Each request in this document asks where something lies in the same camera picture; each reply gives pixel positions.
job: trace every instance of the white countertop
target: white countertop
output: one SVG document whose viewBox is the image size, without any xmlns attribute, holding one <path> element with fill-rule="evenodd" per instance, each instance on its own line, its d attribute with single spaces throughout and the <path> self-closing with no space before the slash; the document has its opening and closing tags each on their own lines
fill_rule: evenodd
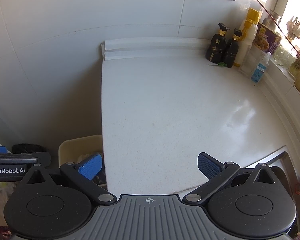
<svg viewBox="0 0 300 240">
<path fill-rule="evenodd" d="M 108 190 L 171 194 L 207 181 L 197 156 L 247 166 L 294 147 L 261 90 L 203 57 L 106 60 L 102 130 Z"/>
</svg>

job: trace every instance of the window sill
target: window sill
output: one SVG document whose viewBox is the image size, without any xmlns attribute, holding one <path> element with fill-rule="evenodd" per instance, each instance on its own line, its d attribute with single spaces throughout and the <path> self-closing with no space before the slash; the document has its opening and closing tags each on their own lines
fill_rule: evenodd
<svg viewBox="0 0 300 240">
<path fill-rule="evenodd" d="M 250 54 L 252 56 L 251 60 L 255 61 L 250 61 L 248 64 L 256 64 L 257 60 L 265 55 L 255 46 L 252 46 Z M 271 58 L 262 83 L 275 97 L 291 125 L 296 128 L 295 132 L 300 135 L 300 93 L 294 86 L 294 80 L 287 69 L 277 65 Z"/>
</svg>

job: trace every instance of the beige trash bin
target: beige trash bin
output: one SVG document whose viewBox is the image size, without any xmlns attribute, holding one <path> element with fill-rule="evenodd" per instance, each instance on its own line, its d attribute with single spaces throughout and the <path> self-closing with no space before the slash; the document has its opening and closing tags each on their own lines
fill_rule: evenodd
<svg viewBox="0 0 300 240">
<path fill-rule="evenodd" d="M 81 155 L 101 153 L 103 159 L 102 135 L 92 135 L 64 141 L 59 146 L 59 166 L 66 162 L 77 163 Z"/>
</svg>

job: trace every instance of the gold bottle cap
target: gold bottle cap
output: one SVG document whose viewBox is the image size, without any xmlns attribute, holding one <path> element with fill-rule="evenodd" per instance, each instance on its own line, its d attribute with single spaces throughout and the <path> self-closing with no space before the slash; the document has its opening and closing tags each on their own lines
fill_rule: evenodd
<svg viewBox="0 0 300 240">
<path fill-rule="evenodd" d="M 225 36 L 226 33 L 227 33 L 227 32 L 224 32 L 224 31 L 222 31 L 222 30 L 219 30 L 219 34 L 220 34 L 221 36 Z"/>
<path fill-rule="evenodd" d="M 246 20 L 250 21 L 252 24 L 258 24 L 260 17 L 261 13 L 259 11 L 249 8 Z"/>
<path fill-rule="evenodd" d="M 237 35 L 234 35 L 234 36 L 233 36 L 233 39 L 234 39 L 235 41 L 238 41 L 238 40 L 240 40 L 240 37 L 237 36 Z"/>
</svg>

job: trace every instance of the stainless steel sink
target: stainless steel sink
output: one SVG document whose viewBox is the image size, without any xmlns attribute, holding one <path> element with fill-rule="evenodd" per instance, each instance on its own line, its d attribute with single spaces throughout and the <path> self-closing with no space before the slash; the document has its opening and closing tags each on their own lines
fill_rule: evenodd
<svg viewBox="0 0 300 240">
<path fill-rule="evenodd" d="M 288 148 L 284 146 L 246 168 L 254 168 L 258 163 L 266 163 L 271 167 L 272 171 L 278 177 L 296 205 L 297 217 L 288 233 L 290 237 L 294 238 L 295 234 L 300 232 L 300 196 L 295 193 L 298 177 L 290 159 Z"/>
</svg>

